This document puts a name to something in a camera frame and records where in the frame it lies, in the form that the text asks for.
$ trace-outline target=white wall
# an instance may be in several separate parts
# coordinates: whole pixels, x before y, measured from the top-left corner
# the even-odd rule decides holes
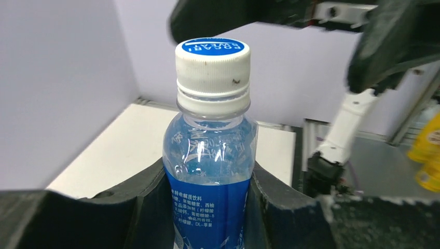
[[[112,1],[0,1],[0,189],[46,187],[138,93]]]
[[[167,19],[176,0],[115,2],[142,95],[174,104],[174,44]],[[242,40],[252,49],[254,118],[294,126],[301,126],[305,118],[332,120],[359,34],[250,24],[222,36]],[[420,78],[410,75],[398,91],[389,91],[361,130],[389,134],[412,95],[423,87]]]

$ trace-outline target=clear plastic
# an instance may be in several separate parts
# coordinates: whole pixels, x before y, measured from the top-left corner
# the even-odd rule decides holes
[[[179,113],[163,141],[163,161],[179,181],[222,185],[251,177],[255,163],[257,123],[241,115],[203,120]]]
[[[246,115],[224,120],[206,120],[179,113],[171,121],[163,141],[163,162],[173,189],[174,223],[176,234],[178,234],[176,242],[183,241],[179,248],[242,248],[242,241],[229,240],[235,238],[242,240],[242,235],[237,233],[242,232],[246,192],[255,163],[257,133],[257,123]],[[195,186],[195,188],[190,186],[196,192],[201,190],[200,193],[203,194],[199,194],[201,196],[198,198],[202,202],[205,199],[210,199],[212,208],[214,206],[212,198],[215,197],[217,203],[214,209],[219,206],[223,210],[208,209],[208,212],[211,213],[201,214],[202,217],[208,217],[208,219],[199,219],[199,214],[197,214],[198,221],[202,221],[201,223],[197,222],[195,217],[191,217],[191,213],[193,215],[195,213],[191,212],[191,207],[189,204],[187,206],[186,200],[183,199],[186,196],[185,189],[189,187],[187,185],[182,187],[181,182],[199,186]],[[210,204],[200,203],[201,206],[209,206]],[[182,214],[180,208],[182,206],[189,208],[188,213],[183,208],[183,212],[188,215]],[[194,210],[197,213],[199,209],[195,206],[192,211]],[[221,215],[224,220],[215,221],[216,218],[212,218],[214,214],[217,219]],[[213,223],[207,226],[208,223],[203,223],[205,220]],[[209,235],[223,241],[216,247],[208,247],[200,241],[197,241],[199,242],[196,243],[197,247],[197,245],[194,246],[194,239],[189,239],[190,236],[187,235],[193,232],[191,229],[197,223],[202,224],[200,229],[204,229],[203,224],[205,224],[206,234],[225,233],[222,231],[226,230],[230,232],[226,232],[226,235]],[[199,235],[201,240],[208,240],[209,236]]]

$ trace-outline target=water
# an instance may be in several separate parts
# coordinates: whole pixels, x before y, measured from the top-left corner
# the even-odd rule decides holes
[[[242,248],[257,123],[246,115],[202,120],[178,114],[163,142],[179,248]]]

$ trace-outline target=bottle cap top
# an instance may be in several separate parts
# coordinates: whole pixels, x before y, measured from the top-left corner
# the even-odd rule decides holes
[[[251,51],[247,44],[226,38],[197,38],[180,43],[175,54],[181,107],[218,116],[249,106]]]

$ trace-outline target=pocari sweat bottle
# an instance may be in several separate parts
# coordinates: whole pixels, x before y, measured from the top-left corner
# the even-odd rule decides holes
[[[179,249],[243,248],[257,123],[244,113],[250,49],[225,38],[176,47],[177,105],[163,140]]]

